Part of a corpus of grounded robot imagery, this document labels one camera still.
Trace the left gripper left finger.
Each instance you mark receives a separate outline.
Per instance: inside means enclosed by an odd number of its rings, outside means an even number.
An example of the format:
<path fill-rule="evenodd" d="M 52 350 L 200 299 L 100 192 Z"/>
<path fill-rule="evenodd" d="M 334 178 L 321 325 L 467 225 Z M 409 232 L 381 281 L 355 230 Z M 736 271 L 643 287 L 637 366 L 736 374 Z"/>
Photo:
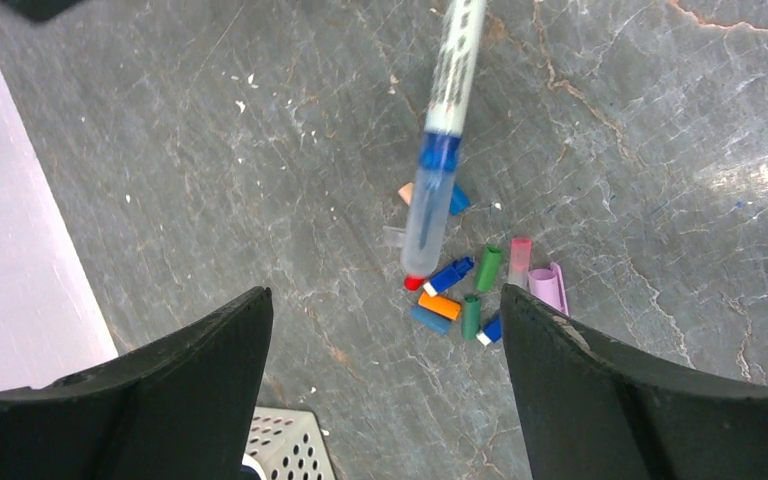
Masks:
<path fill-rule="evenodd" d="M 253 288 L 52 384 L 0 391 L 0 479 L 240 479 L 273 326 Z"/>

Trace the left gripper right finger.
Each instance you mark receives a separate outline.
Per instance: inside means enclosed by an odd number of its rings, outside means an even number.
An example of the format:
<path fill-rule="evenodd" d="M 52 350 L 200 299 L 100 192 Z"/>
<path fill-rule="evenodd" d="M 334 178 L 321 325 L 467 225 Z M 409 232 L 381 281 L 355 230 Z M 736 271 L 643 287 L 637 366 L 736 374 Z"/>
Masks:
<path fill-rule="evenodd" d="M 514 285 L 505 357 L 536 479 L 768 479 L 768 386 L 663 360 Z"/>

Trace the pink highlighter cap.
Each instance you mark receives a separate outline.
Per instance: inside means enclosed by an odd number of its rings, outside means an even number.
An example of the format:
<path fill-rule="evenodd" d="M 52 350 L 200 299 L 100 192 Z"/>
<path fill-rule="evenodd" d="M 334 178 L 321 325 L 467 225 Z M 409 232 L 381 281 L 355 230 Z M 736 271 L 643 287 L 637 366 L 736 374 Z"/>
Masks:
<path fill-rule="evenodd" d="M 569 315 L 563 271 L 558 263 L 551 262 L 548 268 L 531 270 L 528 273 L 528 287 L 530 293 L 540 301 Z"/>

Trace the dark green marker cap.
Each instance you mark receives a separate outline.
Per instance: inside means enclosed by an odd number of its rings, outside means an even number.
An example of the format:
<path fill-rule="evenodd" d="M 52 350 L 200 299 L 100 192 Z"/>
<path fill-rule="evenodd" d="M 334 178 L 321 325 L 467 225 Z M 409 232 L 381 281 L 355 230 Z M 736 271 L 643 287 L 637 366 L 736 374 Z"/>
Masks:
<path fill-rule="evenodd" d="M 461 336 L 464 340 L 473 340 L 481 328 L 481 298 L 477 295 L 467 295 L 462 303 Z"/>

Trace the small pink pen cap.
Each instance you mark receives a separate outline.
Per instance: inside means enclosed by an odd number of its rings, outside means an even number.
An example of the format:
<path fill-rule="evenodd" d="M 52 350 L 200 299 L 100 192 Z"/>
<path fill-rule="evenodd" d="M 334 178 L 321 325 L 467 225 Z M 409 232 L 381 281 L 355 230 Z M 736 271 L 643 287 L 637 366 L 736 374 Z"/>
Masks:
<path fill-rule="evenodd" d="M 528 289 L 532 240 L 527 237 L 513 238 L 510 245 L 507 282 L 523 290 Z"/>

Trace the orange marker cap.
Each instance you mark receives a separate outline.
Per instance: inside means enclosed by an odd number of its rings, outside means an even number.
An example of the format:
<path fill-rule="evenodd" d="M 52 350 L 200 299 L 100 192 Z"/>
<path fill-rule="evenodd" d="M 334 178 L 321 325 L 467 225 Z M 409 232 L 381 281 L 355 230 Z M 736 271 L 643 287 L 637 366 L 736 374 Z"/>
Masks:
<path fill-rule="evenodd" d="M 427 292 L 421 294 L 418 299 L 418 305 L 449 321 L 457 321 L 462 310 L 459 302 L 442 295 L 431 296 Z"/>

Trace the teal marker cap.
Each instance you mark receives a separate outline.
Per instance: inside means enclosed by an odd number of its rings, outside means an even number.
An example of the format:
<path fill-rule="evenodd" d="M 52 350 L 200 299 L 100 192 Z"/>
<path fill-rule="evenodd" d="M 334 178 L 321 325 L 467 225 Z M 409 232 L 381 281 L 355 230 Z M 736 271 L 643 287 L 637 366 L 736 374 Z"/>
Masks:
<path fill-rule="evenodd" d="M 446 335 L 452 325 L 452 322 L 446 317 L 443 317 L 420 305 L 415 305 L 410 310 L 410 315 L 413 319 L 417 320 L 428 329 L 441 335 Z"/>

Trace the blue whiteboard marker cap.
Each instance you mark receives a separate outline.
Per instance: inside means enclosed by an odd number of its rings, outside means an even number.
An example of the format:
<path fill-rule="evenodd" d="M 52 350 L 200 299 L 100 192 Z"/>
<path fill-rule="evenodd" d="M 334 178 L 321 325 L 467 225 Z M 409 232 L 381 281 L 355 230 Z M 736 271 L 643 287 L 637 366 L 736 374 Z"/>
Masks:
<path fill-rule="evenodd" d="M 429 296 L 437 296 L 463 280 L 473 268 L 474 261 L 471 257 L 455 260 L 429 277 L 423 284 L 423 289 Z"/>

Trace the red marker cap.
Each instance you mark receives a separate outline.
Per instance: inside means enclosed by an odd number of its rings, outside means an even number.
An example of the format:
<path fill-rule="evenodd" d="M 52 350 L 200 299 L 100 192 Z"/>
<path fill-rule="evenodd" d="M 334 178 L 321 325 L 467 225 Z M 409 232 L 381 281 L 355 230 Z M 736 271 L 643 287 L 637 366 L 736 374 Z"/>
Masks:
<path fill-rule="evenodd" d="M 403 281 L 403 286 L 408 291 L 417 291 L 422 288 L 425 282 L 425 277 L 406 275 Z"/>

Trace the clear cap blue pen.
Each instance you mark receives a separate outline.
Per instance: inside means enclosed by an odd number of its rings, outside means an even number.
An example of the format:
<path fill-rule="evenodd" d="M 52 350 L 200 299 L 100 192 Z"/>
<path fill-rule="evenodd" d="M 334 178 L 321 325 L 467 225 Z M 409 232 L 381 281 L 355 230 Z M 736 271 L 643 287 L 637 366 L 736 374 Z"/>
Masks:
<path fill-rule="evenodd" d="M 432 274 L 439 263 L 487 2 L 452 1 L 440 48 L 402 245 L 404 272 Z"/>

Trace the peach marker cap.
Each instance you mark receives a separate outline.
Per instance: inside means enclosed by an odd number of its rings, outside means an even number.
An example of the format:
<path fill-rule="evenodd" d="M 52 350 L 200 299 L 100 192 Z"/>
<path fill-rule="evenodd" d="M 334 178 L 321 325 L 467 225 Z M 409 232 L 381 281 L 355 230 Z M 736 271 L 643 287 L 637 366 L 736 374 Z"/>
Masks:
<path fill-rule="evenodd" d="M 399 188 L 397 191 L 398 196 L 408 206 L 411 205 L 413 190 L 414 190 L 414 184 L 412 182 L 408 182 L 405 185 L 403 185 L 401 188 Z"/>

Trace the large blue marker cap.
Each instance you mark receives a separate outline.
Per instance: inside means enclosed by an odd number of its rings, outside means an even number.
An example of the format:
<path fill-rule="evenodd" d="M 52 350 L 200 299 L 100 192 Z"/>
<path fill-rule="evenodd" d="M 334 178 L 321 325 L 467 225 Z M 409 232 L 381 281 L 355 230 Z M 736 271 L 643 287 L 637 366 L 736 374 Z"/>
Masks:
<path fill-rule="evenodd" d="M 451 195 L 449 204 L 449 213 L 452 216 L 457 216 L 467 210 L 471 206 L 471 201 L 465 192 L 455 184 Z"/>

